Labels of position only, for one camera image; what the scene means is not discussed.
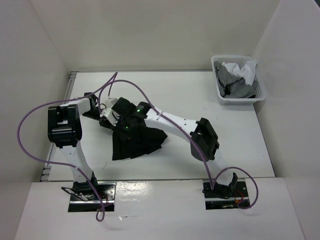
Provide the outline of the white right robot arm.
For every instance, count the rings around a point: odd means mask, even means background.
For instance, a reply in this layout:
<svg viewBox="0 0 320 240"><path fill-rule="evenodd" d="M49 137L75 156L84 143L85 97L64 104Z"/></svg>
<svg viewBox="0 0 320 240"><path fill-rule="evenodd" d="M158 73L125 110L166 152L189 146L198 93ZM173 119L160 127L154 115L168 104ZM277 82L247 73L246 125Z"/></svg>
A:
<svg viewBox="0 0 320 240"><path fill-rule="evenodd" d="M213 165L215 174L209 174L210 186L218 197L226 199L236 190L238 177L224 159L218 135L206 118L192 120L160 110L150 102L134 105L121 97L102 111L112 130L130 141L139 127L147 132L170 133L190 144L191 155L204 163L206 169Z"/></svg>

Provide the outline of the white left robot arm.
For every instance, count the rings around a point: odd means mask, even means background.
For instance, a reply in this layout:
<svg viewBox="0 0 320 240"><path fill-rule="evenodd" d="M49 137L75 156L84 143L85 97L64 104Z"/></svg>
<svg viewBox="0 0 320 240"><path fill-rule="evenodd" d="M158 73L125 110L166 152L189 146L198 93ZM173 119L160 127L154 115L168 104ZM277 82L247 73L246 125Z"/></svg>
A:
<svg viewBox="0 0 320 240"><path fill-rule="evenodd" d="M100 119L96 107L98 98L86 92L81 99L50 106L47 111L47 135L50 142L64 154L73 175L72 189L88 200L104 195L104 185L99 185L93 170L89 167L81 146L83 136L80 116Z"/></svg>

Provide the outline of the black pleated skirt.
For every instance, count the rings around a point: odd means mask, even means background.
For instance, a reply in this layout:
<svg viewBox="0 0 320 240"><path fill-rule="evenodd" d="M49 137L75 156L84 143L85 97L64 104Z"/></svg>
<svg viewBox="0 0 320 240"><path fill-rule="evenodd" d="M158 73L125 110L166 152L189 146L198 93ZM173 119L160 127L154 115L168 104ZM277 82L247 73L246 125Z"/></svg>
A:
<svg viewBox="0 0 320 240"><path fill-rule="evenodd" d="M112 160L134 159L162 148L168 135L160 129L139 125L123 132L112 133Z"/></svg>

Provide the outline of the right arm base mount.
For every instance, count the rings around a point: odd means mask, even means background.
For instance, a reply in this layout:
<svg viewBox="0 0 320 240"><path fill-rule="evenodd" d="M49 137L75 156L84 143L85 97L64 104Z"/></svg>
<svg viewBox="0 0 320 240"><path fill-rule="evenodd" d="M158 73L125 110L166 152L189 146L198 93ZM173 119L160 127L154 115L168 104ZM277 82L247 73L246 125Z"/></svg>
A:
<svg viewBox="0 0 320 240"><path fill-rule="evenodd" d="M206 210L238 209L238 206L241 208L250 206L247 185L243 179L236 183L232 193L229 193L228 191L222 193L222 190L218 189L217 183L215 184L214 189L211 189L209 181L203 181L202 185Z"/></svg>

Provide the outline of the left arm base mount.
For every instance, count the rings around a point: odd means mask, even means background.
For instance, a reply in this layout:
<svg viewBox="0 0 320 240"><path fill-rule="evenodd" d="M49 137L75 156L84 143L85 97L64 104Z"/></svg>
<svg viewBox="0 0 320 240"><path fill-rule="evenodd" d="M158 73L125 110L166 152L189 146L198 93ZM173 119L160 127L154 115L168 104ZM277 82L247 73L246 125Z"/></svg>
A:
<svg viewBox="0 0 320 240"><path fill-rule="evenodd" d="M96 184L95 189L99 197L88 183L80 186L74 182L72 187L62 186L61 190L70 196L68 212L96 212L102 208L100 200L102 200L106 212L113 212L115 210L116 183Z"/></svg>

